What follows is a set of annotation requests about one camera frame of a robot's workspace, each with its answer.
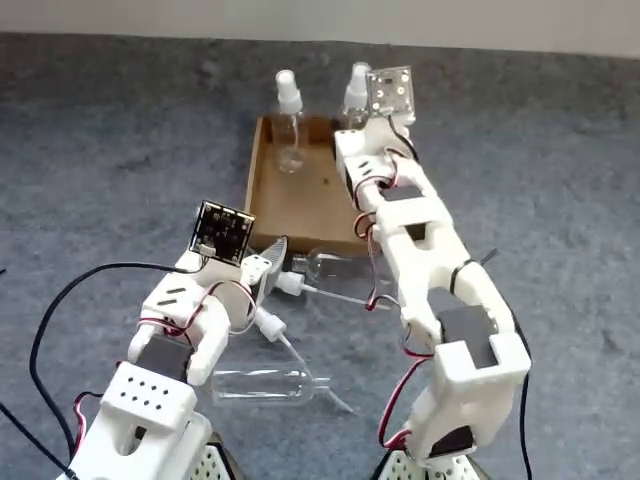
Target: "black wire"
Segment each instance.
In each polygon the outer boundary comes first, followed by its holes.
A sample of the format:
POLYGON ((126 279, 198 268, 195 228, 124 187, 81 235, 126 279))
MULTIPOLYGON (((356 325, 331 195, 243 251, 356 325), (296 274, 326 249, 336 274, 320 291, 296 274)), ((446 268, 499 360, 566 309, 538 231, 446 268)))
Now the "black wire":
MULTIPOLYGON (((524 332, 522 331, 522 327, 520 326, 520 322, 516 317, 515 312, 509 306, 509 310, 511 310, 511 316, 513 317, 513 324, 516 327, 516 333, 520 335, 522 339, 522 343, 524 344, 524 348, 529 354, 529 358, 533 363, 533 356, 531 355, 531 349, 529 348, 529 342, 527 342, 527 337, 525 337, 524 332)), ((522 383, 522 393, 520 394, 520 449, 522 450, 522 460, 524 461, 524 467, 527 471, 527 480, 533 479, 533 472, 531 470, 531 462, 529 461, 529 453, 527 451, 527 434, 526 434, 526 411, 527 411, 527 393, 529 392, 529 376, 531 372, 527 373, 524 377, 524 382, 522 383)))
POLYGON ((58 457, 56 457, 53 453, 51 453, 49 451, 49 449, 47 447, 45 447, 40 440, 38 440, 30 431, 27 427, 25 427, 22 422, 20 422, 20 420, 18 420, 13 413, 11 413, 11 410, 9 410, 6 405, 2 402, 0 402, 0 411, 2 413, 5 414, 5 416, 9 419, 9 421, 11 423, 13 423, 13 425, 20 430, 20 433, 22 433, 27 440, 29 440, 38 450, 40 450, 40 452, 47 457, 51 463, 53 463, 56 467, 58 467, 60 470, 62 470, 64 472, 64 474, 70 478, 71 480, 78 480, 78 477, 76 475, 76 473, 71 470, 69 467, 67 467, 64 463, 62 463, 58 457))
MULTIPOLYGON (((498 254, 498 249, 494 248, 487 255, 485 255, 479 262, 480 265, 484 265, 493 257, 498 254)), ((449 291, 453 294, 456 286, 456 277, 460 270, 469 265, 470 263, 475 263, 475 260, 469 258, 462 262, 458 267, 456 267, 451 274, 451 282, 449 284, 449 291)), ((522 326, 518 321, 518 317, 516 317, 515 312, 511 308, 511 306, 507 303, 509 307, 509 311, 511 312, 511 317, 513 318, 513 325, 516 329, 516 333, 522 339, 522 343, 524 344, 524 349, 527 351, 531 362, 533 362, 533 356, 531 355, 531 349, 529 348, 529 342, 527 342, 527 337, 524 335, 522 330, 522 326)), ((531 470, 531 462, 529 461, 529 452, 527 451, 527 433, 526 433, 526 413, 527 413, 527 394, 529 393, 529 376, 530 372, 527 373, 524 377, 524 381, 522 383, 522 393, 520 394, 520 414, 519 414, 519 429, 520 429, 520 449, 522 450, 522 460, 524 461, 524 467, 527 471, 527 480, 533 479, 533 471, 531 470)))
POLYGON ((409 141, 407 137, 405 137, 404 135, 401 135, 400 132, 396 130, 396 126, 393 123, 393 118, 391 118, 391 115, 387 117, 387 120, 389 121, 389 126, 391 127, 391 130, 393 131, 393 134, 396 136, 396 138, 400 140, 405 145, 405 147, 409 149, 409 151, 411 152, 411 155, 413 156, 413 159, 416 162, 420 162, 420 158, 418 158, 418 152, 416 148, 413 146, 413 144, 409 141))
POLYGON ((69 283, 66 287, 64 287, 62 291, 58 294, 58 296, 53 300, 53 302, 51 302, 51 304, 47 308, 47 311, 43 315, 42 320, 40 321, 40 325, 38 326, 36 336, 33 339, 33 345, 31 347, 31 355, 29 357, 29 374, 31 375, 31 379, 33 380, 33 383, 36 386, 36 389, 38 390, 38 392, 44 399, 45 403, 49 407, 49 410, 51 410, 53 415, 56 417, 56 420, 58 421, 60 428, 62 428, 65 440, 67 442, 67 448, 69 450, 69 460, 71 460, 73 456, 73 447, 74 447, 73 434, 71 433, 69 424, 65 420, 63 413, 60 411, 60 408, 56 405, 55 401, 47 391, 47 388, 42 383, 42 380, 40 379, 40 375, 38 374, 38 365, 37 365, 38 352, 40 351, 40 344, 42 343, 42 339, 44 338, 44 334, 47 330, 47 326, 51 321, 51 317, 53 316, 53 313, 55 312, 56 308, 58 308, 58 305, 60 305, 60 302, 62 302, 62 300, 64 300, 64 298, 71 292, 71 290, 77 287, 81 282, 95 275, 96 273, 102 272, 104 270, 115 270, 118 268, 138 268, 138 269, 146 269, 146 270, 159 270, 162 272, 192 274, 202 270, 205 265, 206 265, 206 261, 203 260, 199 270, 189 271, 182 268, 176 268, 176 267, 171 267, 166 265, 158 265, 155 263, 141 263, 141 262, 107 263, 105 265, 100 265, 99 267, 89 270, 88 272, 85 272, 79 277, 77 277, 75 280, 69 283))

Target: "white plastic part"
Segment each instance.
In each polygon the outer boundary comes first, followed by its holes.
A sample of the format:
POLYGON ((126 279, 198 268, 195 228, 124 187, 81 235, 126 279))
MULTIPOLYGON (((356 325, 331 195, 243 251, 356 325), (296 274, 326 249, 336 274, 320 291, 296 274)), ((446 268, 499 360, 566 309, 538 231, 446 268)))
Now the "white plastic part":
POLYGON ((302 110, 302 96, 296 85, 296 77, 292 70, 280 70, 276 74, 278 87, 278 104, 280 113, 295 115, 302 110))
POLYGON ((430 465, 433 445, 453 430, 469 426, 476 446, 484 446, 507 419, 531 360, 517 333, 498 333, 489 341, 498 365, 479 370, 465 342, 436 346, 433 380, 414 402, 406 425, 412 432, 407 447, 420 465, 430 465))
POLYGON ((367 63, 354 63, 351 80, 344 92, 345 108, 364 109, 367 106, 367 72, 371 67, 367 63))
POLYGON ((213 445, 207 445, 189 480, 232 480, 232 477, 218 449, 213 445))
MULTIPOLYGON (((404 125, 411 119, 405 119, 404 125)), ((401 133, 408 133, 400 122, 401 133)), ((413 408, 405 428, 406 444, 421 466, 430 466, 433 445, 468 425, 475 445, 487 445, 509 414, 515 389, 531 367, 531 360, 515 333, 511 311, 484 268, 471 263, 458 271, 452 292, 467 305, 482 305, 498 334, 490 337, 495 367, 477 370, 465 342, 442 344, 442 326, 428 302, 434 288, 449 289, 454 272, 470 259, 444 202, 406 146, 394 135, 387 119, 370 119, 362 131, 335 133, 336 166, 365 212, 375 213, 373 239, 382 248, 398 285, 403 324, 412 335, 435 349, 435 377, 413 408), (385 153, 393 147, 397 171, 385 153), (378 178, 392 178, 399 186, 415 186, 417 197, 387 201, 378 178), (407 227, 424 225, 424 238, 414 240, 407 227)), ((449 457, 463 452, 450 452, 449 457)))
POLYGON ((123 362, 71 469, 82 480, 189 478, 211 435, 208 420, 193 412, 195 402, 190 386, 123 362), (145 429, 140 440, 137 427, 145 429))
POLYGON ((480 476, 465 455, 451 458, 432 459, 429 467, 429 478, 438 480, 489 480, 485 475, 480 476))
POLYGON ((295 272, 282 272, 278 275, 276 288, 289 295, 300 296, 304 288, 304 275, 295 272))
POLYGON ((122 362, 100 403, 146 429, 176 430, 193 410, 196 395, 189 385, 122 362))
POLYGON ((248 285, 251 287, 251 291, 254 291, 254 286, 257 287, 257 294, 254 294, 254 300, 256 304, 261 304, 262 300, 264 300, 265 289, 267 285, 267 275, 271 271, 273 264, 270 260, 260 256, 260 255, 251 255, 242 260, 242 264, 240 265, 240 269, 242 270, 242 274, 240 275, 240 282, 243 285, 248 285))
POLYGON ((376 480, 422 480, 427 478, 434 480, 482 480, 467 457, 460 455, 454 458, 434 461, 425 469, 416 463, 411 457, 402 451, 391 452, 387 462, 380 471, 376 480))
POLYGON ((256 325, 271 343, 278 340, 287 329, 287 325, 280 320, 280 317, 269 313, 262 307, 258 307, 256 312, 256 325))
POLYGON ((162 479, 187 480, 192 478, 192 475, 188 475, 188 472, 194 472, 202 462, 203 457, 206 457, 206 452, 210 447, 205 445, 205 442, 210 437, 211 424, 209 420, 203 415, 193 413, 180 443, 173 452, 172 461, 167 463, 165 470, 162 472, 162 479))
MULTIPOLYGON (((268 271, 271 263, 267 261, 268 265, 264 264, 265 260, 262 257, 258 258, 260 265, 257 264, 257 260, 249 261, 246 273, 244 269, 215 260, 209 260, 196 274, 170 273, 165 275, 144 301, 140 318, 167 319, 178 327, 184 327, 198 306, 202 305, 187 331, 196 348, 187 369, 187 381, 190 385, 205 383, 227 346, 231 328, 244 328, 247 324, 247 312, 250 310, 246 295, 233 285, 222 284, 213 295, 207 295, 207 292, 218 282, 246 280, 244 284, 247 285, 254 277, 261 282, 260 291, 263 292, 264 272, 268 271)), ((186 251, 176 266, 197 270, 200 260, 199 255, 186 251)), ((129 344, 129 361, 135 362, 149 339, 160 331, 162 328, 156 325, 139 325, 129 344)))

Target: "black circuit board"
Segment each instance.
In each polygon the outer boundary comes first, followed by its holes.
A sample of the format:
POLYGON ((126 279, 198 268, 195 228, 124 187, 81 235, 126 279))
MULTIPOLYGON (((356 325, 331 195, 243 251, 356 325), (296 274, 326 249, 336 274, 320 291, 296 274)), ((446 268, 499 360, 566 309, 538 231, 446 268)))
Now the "black circuit board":
POLYGON ((207 200, 202 202, 189 250, 240 266, 255 217, 207 200))

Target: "white wall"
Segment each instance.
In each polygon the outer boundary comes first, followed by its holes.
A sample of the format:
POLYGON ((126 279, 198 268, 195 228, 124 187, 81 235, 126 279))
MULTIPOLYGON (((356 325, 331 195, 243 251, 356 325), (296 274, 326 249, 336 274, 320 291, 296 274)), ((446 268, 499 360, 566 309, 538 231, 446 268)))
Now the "white wall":
POLYGON ((0 0, 0 31, 347 40, 634 57, 640 57, 639 20, 640 0, 0 0))

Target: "black cable tie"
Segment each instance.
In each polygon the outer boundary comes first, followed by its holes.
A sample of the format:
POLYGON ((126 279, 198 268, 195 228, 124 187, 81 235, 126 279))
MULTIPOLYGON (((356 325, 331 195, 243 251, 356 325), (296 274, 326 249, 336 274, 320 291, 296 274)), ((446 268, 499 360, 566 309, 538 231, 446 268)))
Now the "black cable tie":
POLYGON ((451 281, 449 282, 449 292, 451 292, 451 295, 455 295, 454 291, 456 289, 456 278, 458 278, 458 274, 460 273, 460 270, 462 270, 464 267, 466 267, 470 263, 478 263, 478 262, 476 262, 473 258, 467 258, 464 262, 462 262, 460 265, 454 268, 453 272, 451 272, 451 281))
POLYGON ((484 257, 482 257, 480 259, 480 261, 476 261, 473 258, 468 258, 466 259, 464 262, 462 262, 460 265, 458 265, 453 272, 451 272, 451 281, 449 282, 449 292, 451 292, 451 295, 455 295, 454 291, 456 289, 456 278, 458 277, 458 274, 460 273, 460 270, 462 270, 464 267, 466 267, 467 265, 469 265, 470 263, 477 263, 480 266, 483 266, 491 261, 496 255, 498 255, 498 253, 500 253, 498 251, 497 248, 493 248, 489 251, 489 253, 487 253, 484 257))

